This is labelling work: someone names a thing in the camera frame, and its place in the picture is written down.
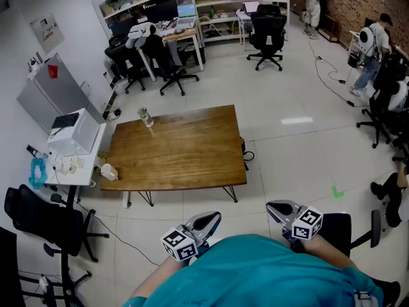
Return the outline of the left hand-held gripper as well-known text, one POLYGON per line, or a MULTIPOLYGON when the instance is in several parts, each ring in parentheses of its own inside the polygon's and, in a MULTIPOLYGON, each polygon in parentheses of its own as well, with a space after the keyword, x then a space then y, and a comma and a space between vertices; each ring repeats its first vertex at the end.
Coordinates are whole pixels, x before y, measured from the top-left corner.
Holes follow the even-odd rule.
POLYGON ((204 212, 192 216, 185 224, 171 228, 160 241, 171 257, 178 262, 199 257, 210 245, 208 239, 214 234, 221 222, 221 213, 204 212))

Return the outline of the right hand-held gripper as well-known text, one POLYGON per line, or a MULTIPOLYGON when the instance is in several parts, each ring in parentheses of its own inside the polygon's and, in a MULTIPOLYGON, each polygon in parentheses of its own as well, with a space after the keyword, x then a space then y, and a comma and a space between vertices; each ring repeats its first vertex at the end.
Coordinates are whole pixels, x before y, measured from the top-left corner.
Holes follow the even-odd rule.
POLYGON ((291 200, 269 201, 266 210, 282 226, 282 236, 292 244, 296 240, 311 240, 322 226, 320 211, 291 200))

